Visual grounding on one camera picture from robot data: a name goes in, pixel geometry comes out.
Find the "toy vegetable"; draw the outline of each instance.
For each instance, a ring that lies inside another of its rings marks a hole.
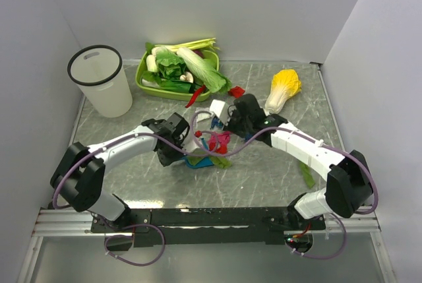
[[[265,102],[267,113],[279,113],[286,100],[301,90],[302,83],[295,70],[281,70],[274,75],[271,83],[271,92]]]

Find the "white trash can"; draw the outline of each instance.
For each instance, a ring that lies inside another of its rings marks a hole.
[[[132,106],[120,53],[109,46],[90,46],[75,54],[67,73],[105,117],[119,117]]]

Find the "wall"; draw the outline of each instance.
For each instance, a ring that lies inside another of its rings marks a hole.
[[[0,0],[0,278],[15,282],[80,92],[66,74],[79,49],[54,0]]]
[[[82,46],[215,36],[225,59],[323,62],[356,0],[56,0]]]
[[[400,282],[420,282],[421,0],[359,0],[323,65],[349,149],[367,157]]]

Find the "mushroom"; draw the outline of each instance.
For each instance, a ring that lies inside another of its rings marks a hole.
[[[185,72],[185,74],[180,76],[180,80],[185,80],[189,83],[193,83],[193,75],[191,72]]]

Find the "marble tabletop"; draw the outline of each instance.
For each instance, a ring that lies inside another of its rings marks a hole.
[[[340,147],[340,139],[320,80],[318,67],[304,63],[223,62],[220,71],[233,85],[254,94],[261,106],[270,93],[273,75],[295,69],[302,91],[288,100],[280,115],[300,130],[325,143]],[[145,119],[167,119],[177,112],[190,119],[197,107],[208,107],[213,98],[232,102],[229,96],[213,95],[186,109],[185,102],[145,94],[135,84],[136,65],[125,65],[133,95],[132,108],[118,118],[102,117],[86,100],[76,130],[75,141],[96,144],[131,131]],[[243,139],[233,137],[229,149]],[[299,162],[289,154],[262,142],[253,142],[232,156],[232,167],[215,166],[192,170],[184,162],[163,168],[155,152],[135,156],[104,177],[104,189],[122,198],[132,208],[287,206],[304,192],[324,187],[313,172],[316,184],[309,189],[303,181]]]

